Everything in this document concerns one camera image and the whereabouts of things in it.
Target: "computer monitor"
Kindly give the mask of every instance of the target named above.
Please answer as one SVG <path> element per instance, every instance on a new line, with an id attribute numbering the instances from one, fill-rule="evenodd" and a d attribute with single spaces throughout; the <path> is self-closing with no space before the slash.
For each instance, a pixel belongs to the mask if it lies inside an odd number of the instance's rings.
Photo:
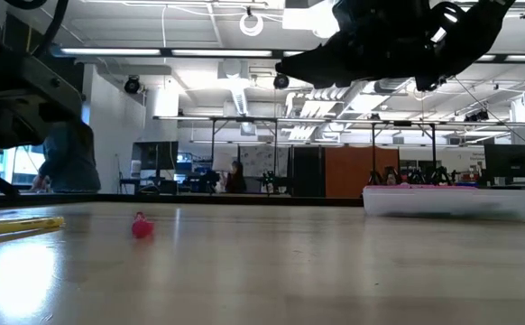
<path id="1" fill-rule="evenodd" d="M 490 177 L 525 177 L 524 144 L 485 144 L 484 150 Z"/>
<path id="2" fill-rule="evenodd" d="M 174 170 L 176 169 L 179 143 L 143 142 L 133 144 L 133 160 L 141 162 L 141 170 Z"/>

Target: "white plastic container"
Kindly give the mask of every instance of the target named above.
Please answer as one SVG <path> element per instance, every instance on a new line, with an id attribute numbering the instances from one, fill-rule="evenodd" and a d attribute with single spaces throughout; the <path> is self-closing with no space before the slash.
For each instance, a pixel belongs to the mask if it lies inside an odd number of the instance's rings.
<path id="1" fill-rule="evenodd" d="M 525 220 L 525 190 L 367 186 L 363 197 L 369 216 Z"/>

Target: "yellow stick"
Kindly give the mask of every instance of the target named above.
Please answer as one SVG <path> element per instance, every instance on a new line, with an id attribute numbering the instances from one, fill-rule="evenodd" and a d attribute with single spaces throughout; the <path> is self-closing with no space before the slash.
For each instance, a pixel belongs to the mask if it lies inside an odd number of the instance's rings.
<path id="1" fill-rule="evenodd" d="M 0 235 L 25 230 L 56 228 L 63 223 L 63 217 L 0 220 Z"/>

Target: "person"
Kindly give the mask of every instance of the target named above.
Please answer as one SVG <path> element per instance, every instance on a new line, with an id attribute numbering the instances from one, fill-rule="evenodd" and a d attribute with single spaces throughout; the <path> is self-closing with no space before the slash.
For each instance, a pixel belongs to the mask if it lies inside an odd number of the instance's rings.
<path id="1" fill-rule="evenodd" d="M 226 177 L 225 190 L 227 193 L 245 193 L 246 182 L 243 176 L 243 165 L 240 162 L 233 162 L 232 171 Z"/>
<path id="2" fill-rule="evenodd" d="M 32 182 L 33 190 L 45 190 L 47 178 L 58 193 L 100 190 L 90 126 L 80 120 L 55 123 L 43 146 L 45 161 Z"/>

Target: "desk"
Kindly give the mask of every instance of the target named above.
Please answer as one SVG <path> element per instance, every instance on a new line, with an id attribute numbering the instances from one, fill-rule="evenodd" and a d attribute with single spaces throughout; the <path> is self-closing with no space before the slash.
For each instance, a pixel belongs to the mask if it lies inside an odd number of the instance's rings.
<path id="1" fill-rule="evenodd" d="M 152 240 L 129 235 L 141 209 Z M 0 236 L 0 324 L 525 323 L 522 223 L 268 205 L 0 210 L 31 217 L 66 227 Z"/>
<path id="2" fill-rule="evenodd" d="M 141 181 L 148 181 L 149 185 L 152 184 L 154 179 L 150 178 L 144 178 L 144 179 L 122 179 L 120 180 L 120 189 L 122 190 L 123 185 L 134 185 L 134 194 L 137 194 L 140 190 L 140 182 Z M 172 195 L 176 195 L 178 188 L 178 183 L 176 181 L 172 180 L 161 180 L 161 193 L 168 193 Z"/>

